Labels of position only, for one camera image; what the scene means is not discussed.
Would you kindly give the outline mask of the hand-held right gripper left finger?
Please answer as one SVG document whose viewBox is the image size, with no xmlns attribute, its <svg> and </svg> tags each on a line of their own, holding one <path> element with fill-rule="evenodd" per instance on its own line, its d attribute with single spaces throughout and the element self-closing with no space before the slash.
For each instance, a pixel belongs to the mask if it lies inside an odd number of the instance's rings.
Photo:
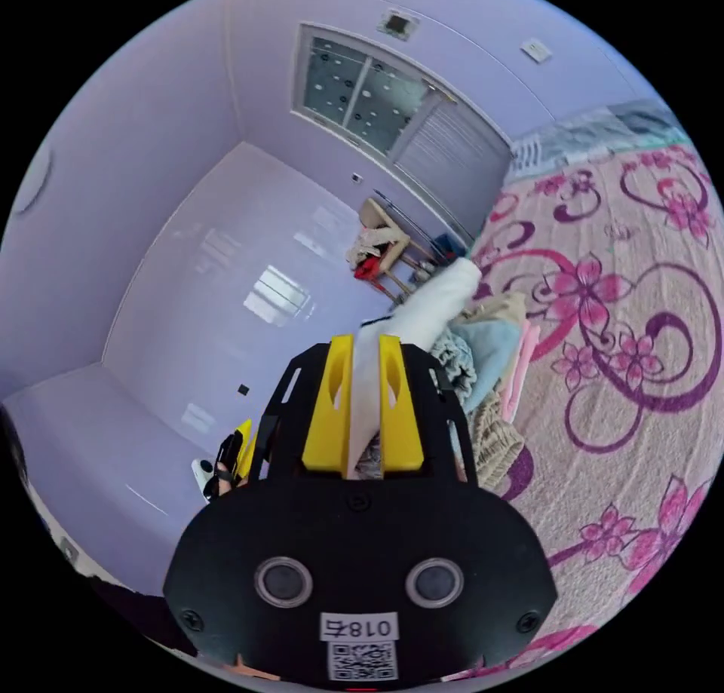
<svg viewBox="0 0 724 693">
<path fill-rule="evenodd" d="M 348 470 L 354 336 L 335 336 L 327 347 L 321 383 L 302 454 L 304 468 L 315 474 Z"/>
</svg>

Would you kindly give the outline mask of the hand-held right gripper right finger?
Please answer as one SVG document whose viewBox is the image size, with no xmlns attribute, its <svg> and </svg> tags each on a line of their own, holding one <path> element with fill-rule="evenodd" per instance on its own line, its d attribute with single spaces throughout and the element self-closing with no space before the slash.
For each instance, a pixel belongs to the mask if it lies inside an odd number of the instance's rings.
<svg viewBox="0 0 724 693">
<path fill-rule="evenodd" d="M 379 337 L 380 456 L 384 473 L 417 473 L 424 454 L 403 350 L 396 336 Z"/>
</svg>

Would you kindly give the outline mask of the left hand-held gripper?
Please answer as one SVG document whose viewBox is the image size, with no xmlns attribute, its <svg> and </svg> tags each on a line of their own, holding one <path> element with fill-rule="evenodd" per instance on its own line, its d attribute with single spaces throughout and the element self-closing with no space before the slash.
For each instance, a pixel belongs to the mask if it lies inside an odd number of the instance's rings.
<svg viewBox="0 0 724 693">
<path fill-rule="evenodd" d="M 233 434 L 222 442 L 213 472 L 216 496 L 225 495 L 247 484 L 255 442 L 256 435 L 253 433 L 251 419 L 236 427 Z"/>
</svg>

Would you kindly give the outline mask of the person's right hand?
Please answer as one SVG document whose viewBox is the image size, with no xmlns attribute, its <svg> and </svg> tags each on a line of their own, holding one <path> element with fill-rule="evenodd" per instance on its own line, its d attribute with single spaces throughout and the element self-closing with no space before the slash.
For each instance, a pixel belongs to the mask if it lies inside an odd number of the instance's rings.
<svg viewBox="0 0 724 693">
<path fill-rule="evenodd" d="M 261 679 L 272 682 L 281 681 L 281 677 L 279 675 L 275 675 L 273 673 L 269 673 L 264 670 L 260 670 L 258 668 L 247 665 L 240 654 L 236 655 L 233 664 L 223 663 L 221 664 L 221 668 L 227 673 L 232 673 L 239 676 L 246 676 L 249 678 Z"/>
</svg>

